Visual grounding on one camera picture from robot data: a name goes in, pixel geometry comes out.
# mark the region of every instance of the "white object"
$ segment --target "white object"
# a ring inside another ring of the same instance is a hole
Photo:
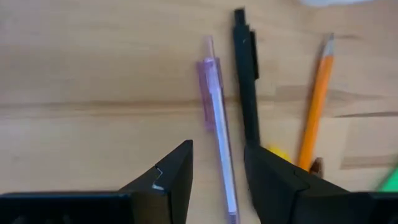
[[[366,2],[366,1],[372,1],[372,0],[300,0],[302,3],[308,5],[308,6],[314,6],[314,7],[325,7],[325,6],[330,6],[334,4],[354,4],[357,2]]]

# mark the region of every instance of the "wooden surface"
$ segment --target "wooden surface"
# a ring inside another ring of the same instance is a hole
[[[324,34],[335,66],[316,154],[325,178],[369,190],[398,157],[398,2],[315,9],[293,0],[0,0],[0,192],[118,189],[194,140],[187,223],[225,223],[215,139],[195,61],[223,68],[242,223],[248,197],[232,11],[257,31],[263,145],[295,159]]]

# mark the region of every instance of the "green object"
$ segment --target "green object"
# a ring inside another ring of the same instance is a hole
[[[398,167],[392,172],[387,180],[382,183],[380,191],[382,192],[398,192]]]

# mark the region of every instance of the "pencil tip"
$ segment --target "pencil tip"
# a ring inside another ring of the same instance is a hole
[[[325,48],[323,50],[323,56],[326,57],[328,55],[333,55],[335,35],[331,33],[329,35],[328,41],[326,42]]]

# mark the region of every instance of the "orange pencil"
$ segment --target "orange pencil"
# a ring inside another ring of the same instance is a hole
[[[323,49],[322,59],[320,61],[315,86],[313,90],[312,102],[308,113],[307,126],[305,128],[303,143],[298,158],[298,166],[304,170],[309,170],[312,161],[313,148],[317,138],[319,120],[322,114],[323,104],[328,89],[328,83],[333,65],[333,34]]]

